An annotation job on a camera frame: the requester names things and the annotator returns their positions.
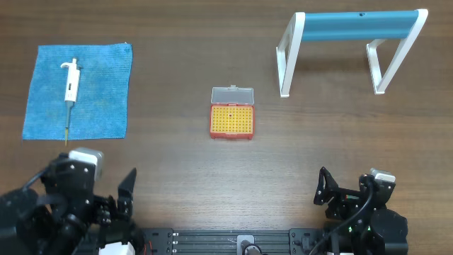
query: blue towel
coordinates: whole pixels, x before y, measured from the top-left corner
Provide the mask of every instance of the blue towel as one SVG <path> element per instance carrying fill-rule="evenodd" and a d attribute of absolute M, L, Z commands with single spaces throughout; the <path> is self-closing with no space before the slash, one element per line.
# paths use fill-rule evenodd
<path fill-rule="evenodd" d="M 64 140 L 67 68 L 77 58 L 80 71 L 77 102 L 71 110 L 69 140 L 124 138 L 132 46 L 39 46 L 28 94 L 24 140 Z"/>

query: gray lid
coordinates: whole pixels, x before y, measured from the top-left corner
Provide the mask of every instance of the gray lid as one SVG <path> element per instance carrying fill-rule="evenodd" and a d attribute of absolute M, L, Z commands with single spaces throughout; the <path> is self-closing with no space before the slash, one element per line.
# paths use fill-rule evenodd
<path fill-rule="evenodd" d="M 211 104 L 227 104 L 237 103 L 243 105 L 253 105 L 252 88 L 236 88 L 236 85 L 230 87 L 214 87 L 212 88 Z"/>

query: wooden table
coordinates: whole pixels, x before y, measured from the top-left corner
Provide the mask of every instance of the wooden table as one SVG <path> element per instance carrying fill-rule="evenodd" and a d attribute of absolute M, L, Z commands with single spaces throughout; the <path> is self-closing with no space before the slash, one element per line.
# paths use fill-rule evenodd
<path fill-rule="evenodd" d="M 139 170 L 144 227 L 320 227 L 318 172 L 345 188 L 371 167 L 396 175 L 387 204 L 408 218 L 410 254 L 447 254 L 453 230 L 453 1 L 2 1 L 0 191 L 59 152 L 105 153 L 99 195 Z M 427 23 L 386 94 L 375 96 L 364 42 L 304 43 L 289 98 L 275 46 L 295 11 L 427 8 Z M 127 137 L 22 141 L 38 45 L 132 43 Z M 397 42 L 379 48 L 383 67 Z M 211 140 L 213 86 L 255 89 L 252 141 Z"/>

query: white stand leg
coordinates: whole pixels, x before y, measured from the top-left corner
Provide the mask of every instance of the white stand leg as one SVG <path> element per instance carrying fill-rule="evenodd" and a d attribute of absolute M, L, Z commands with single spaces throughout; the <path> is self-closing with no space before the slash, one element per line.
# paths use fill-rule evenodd
<path fill-rule="evenodd" d="M 398 49 L 396 49 L 394 58 L 391 60 L 389 68 L 385 72 L 384 77 L 381 77 L 381 69 L 379 67 L 379 61 L 377 59 L 376 48 L 385 40 L 376 39 L 371 43 L 367 44 L 369 69 L 371 71 L 374 93 L 376 95 L 383 94 L 385 92 L 385 89 L 389 85 L 391 79 L 394 77 L 396 70 L 398 70 L 398 67 L 404 60 L 404 57 L 410 50 L 415 39 L 417 39 L 418 34 L 420 33 L 423 25 L 425 24 L 427 17 L 428 10 L 426 9 L 418 10 L 417 20 L 415 21 L 413 27 L 411 28 L 408 37 L 406 39 L 402 39 L 401 42 L 399 43 Z"/>
<path fill-rule="evenodd" d="M 278 82 L 280 85 L 280 97 L 283 98 L 287 98 L 289 96 L 292 75 L 294 74 L 294 67 L 296 66 L 299 46 L 302 42 L 304 24 L 305 13 L 295 13 L 277 46 Z M 286 56 L 285 53 L 287 47 L 289 48 L 288 56 Z"/>

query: black cable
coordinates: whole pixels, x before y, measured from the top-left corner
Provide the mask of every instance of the black cable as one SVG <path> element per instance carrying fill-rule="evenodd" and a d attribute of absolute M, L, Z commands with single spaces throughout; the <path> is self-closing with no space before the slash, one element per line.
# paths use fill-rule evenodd
<path fill-rule="evenodd" d="M 27 183 L 22 187 L 22 189 L 24 191 L 28 190 L 34 183 L 35 181 L 37 181 L 39 178 L 41 178 L 41 176 L 43 176 L 44 174 L 47 173 L 47 171 L 49 171 L 49 168 L 45 168 L 44 170 L 40 171 L 39 173 L 37 173 L 36 175 L 34 175 L 34 177 L 32 177 L 29 181 L 27 181 Z"/>
<path fill-rule="evenodd" d="M 309 255 L 314 254 L 314 251 L 316 251 L 323 243 L 325 243 L 334 232 L 337 232 L 338 230 L 348 226 L 360 213 L 362 213 L 362 211 L 369 205 L 369 203 L 371 203 L 371 199 L 373 198 L 373 183 L 371 182 L 367 183 L 367 190 L 368 198 L 367 201 L 363 204 L 363 206 L 353 216 L 346 219 L 344 222 L 339 224 L 335 229 L 333 229 L 327 235 L 325 235 L 324 238 L 313 247 Z"/>

